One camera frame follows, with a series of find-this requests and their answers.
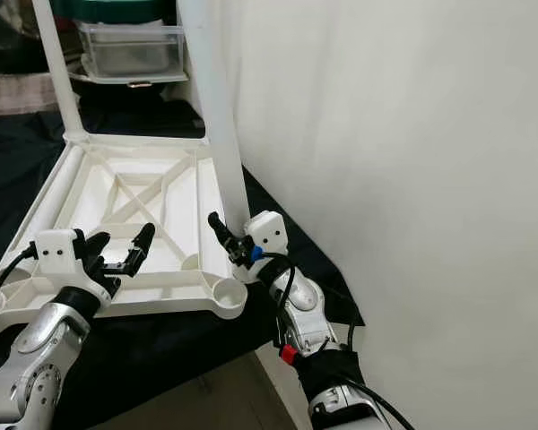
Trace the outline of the clear plastic container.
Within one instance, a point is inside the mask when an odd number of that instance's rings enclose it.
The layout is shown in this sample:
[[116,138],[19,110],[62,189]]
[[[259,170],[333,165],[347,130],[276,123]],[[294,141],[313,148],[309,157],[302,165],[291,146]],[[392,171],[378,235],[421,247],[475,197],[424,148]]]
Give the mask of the clear plastic container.
[[185,82],[186,33],[162,21],[80,23],[82,69],[96,83]]

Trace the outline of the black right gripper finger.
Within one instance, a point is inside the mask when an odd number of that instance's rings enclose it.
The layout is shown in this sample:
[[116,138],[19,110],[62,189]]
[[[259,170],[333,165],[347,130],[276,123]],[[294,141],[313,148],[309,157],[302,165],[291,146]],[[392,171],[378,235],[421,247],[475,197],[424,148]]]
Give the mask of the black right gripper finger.
[[224,224],[220,214],[216,211],[209,213],[207,222],[217,237],[217,241],[223,246],[225,253],[239,254],[239,237],[233,235],[232,230]]

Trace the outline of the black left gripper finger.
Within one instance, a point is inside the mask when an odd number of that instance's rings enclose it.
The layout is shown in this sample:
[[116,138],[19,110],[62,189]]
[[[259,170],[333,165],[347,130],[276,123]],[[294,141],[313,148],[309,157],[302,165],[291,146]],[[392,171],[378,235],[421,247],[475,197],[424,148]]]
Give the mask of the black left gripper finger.
[[102,250],[108,246],[112,240],[112,235],[108,232],[98,232],[86,237],[84,240],[82,266],[85,271],[102,271],[105,265],[105,258],[102,257]]
[[134,237],[126,254],[125,275],[136,275],[141,270],[143,262],[149,255],[155,233],[157,233],[157,227],[154,224],[145,224],[139,229],[139,233]]

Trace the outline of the black plastic bag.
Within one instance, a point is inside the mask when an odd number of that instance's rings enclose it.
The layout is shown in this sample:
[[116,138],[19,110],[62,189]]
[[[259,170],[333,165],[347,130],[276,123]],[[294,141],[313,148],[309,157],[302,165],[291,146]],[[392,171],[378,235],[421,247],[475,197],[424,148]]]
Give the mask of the black plastic bag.
[[34,0],[0,0],[0,75],[47,72]]

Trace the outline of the black table cloth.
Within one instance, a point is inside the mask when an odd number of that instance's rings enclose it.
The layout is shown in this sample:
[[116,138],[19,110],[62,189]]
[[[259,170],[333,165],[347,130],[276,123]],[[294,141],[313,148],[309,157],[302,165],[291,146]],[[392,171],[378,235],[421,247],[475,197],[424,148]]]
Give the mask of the black table cloth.
[[[98,104],[81,101],[82,122],[86,130],[98,133],[157,135],[162,138],[203,138],[203,120],[183,99],[178,101],[126,102],[108,99]],[[44,111],[0,117],[0,253],[14,238],[31,202],[43,187],[48,173],[63,152],[63,120],[59,112]],[[335,323],[355,318],[363,326],[358,307],[352,302],[350,288],[337,266],[323,254],[280,204],[246,169],[244,172],[248,205],[252,211],[279,211],[286,217],[289,230],[290,258],[322,289],[334,292],[329,306]],[[57,405],[53,429],[85,430],[95,426],[117,426],[114,419],[179,389],[200,375],[227,365],[272,338],[270,308],[264,290],[251,290],[253,303],[239,318],[231,321],[201,313],[142,315],[113,318],[94,323],[96,332],[83,348],[63,398]],[[0,361],[5,360],[14,334],[13,327],[0,336]],[[206,412],[225,425],[189,425],[191,418],[170,418],[166,425],[184,429],[252,430],[252,417],[222,418],[217,409]],[[146,425],[122,423],[130,427],[160,427],[156,417]]]

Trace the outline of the white plastic table top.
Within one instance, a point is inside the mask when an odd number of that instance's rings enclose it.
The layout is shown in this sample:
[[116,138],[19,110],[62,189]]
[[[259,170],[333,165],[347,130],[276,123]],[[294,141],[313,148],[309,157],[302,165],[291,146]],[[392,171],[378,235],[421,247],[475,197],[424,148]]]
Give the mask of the white plastic table top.
[[214,159],[205,138],[92,134],[53,228],[110,234],[106,261],[126,257],[131,240],[154,224],[149,257],[123,279],[101,318],[207,311],[240,316],[248,292],[207,222],[222,213]]

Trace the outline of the green pot with lid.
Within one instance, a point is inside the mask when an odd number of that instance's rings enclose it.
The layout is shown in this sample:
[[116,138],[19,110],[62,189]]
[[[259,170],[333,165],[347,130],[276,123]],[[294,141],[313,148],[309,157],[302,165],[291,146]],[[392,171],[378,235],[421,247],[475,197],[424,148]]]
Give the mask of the green pot with lid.
[[50,0],[56,16],[84,23],[178,23],[178,0]]

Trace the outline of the beige patterned cloth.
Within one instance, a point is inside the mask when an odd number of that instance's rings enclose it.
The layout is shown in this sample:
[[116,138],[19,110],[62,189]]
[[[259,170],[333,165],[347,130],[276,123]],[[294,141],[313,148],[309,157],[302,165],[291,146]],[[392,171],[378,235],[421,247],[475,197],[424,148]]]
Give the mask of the beige patterned cloth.
[[0,117],[65,111],[50,73],[0,74]]

